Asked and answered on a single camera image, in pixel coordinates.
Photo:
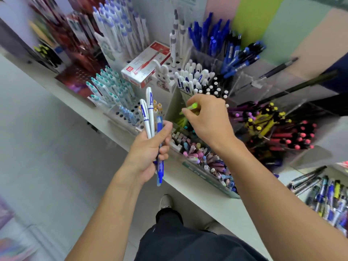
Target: forearm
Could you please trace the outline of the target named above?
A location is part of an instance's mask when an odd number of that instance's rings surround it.
[[[122,166],[66,261],[122,261],[142,185]]]
[[[220,156],[274,261],[333,260],[333,255],[348,259],[347,239],[278,181],[242,142],[231,142]]]

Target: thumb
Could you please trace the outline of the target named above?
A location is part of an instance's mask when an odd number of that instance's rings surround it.
[[[185,115],[185,117],[189,120],[189,122],[193,125],[195,120],[197,119],[197,115],[195,115],[191,110],[187,108],[183,108],[181,111]]]
[[[173,123],[165,121],[165,125],[150,141],[154,146],[158,147],[172,132]]]

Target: store shelf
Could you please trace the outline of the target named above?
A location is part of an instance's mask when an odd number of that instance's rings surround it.
[[[11,69],[12,75],[16,75],[22,70],[122,148],[129,150],[134,137],[112,124],[110,119],[88,100],[57,81],[53,72],[36,62],[26,64],[10,54],[5,54],[5,57],[2,59],[5,61],[3,64],[11,64],[8,68]],[[236,236],[270,259],[270,255],[240,199],[228,198],[174,159],[168,159],[165,162],[164,180]]]

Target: cardboard box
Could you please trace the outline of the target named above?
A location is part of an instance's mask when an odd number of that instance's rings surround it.
[[[151,75],[154,74],[154,63],[156,59],[161,65],[170,57],[170,49],[157,41],[146,48],[139,56],[129,63],[121,71],[123,78],[144,88],[151,80]]]

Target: tiled floor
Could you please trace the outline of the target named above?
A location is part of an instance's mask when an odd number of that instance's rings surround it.
[[[23,72],[7,75],[6,64],[0,69],[0,194],[67,254],[127,153],[108,148],[84,119]],[[211,220],[170,185],[158,188],[152,179],[137,201],[124,260],[134,259],[166,193],[185,225],[200,228]]]

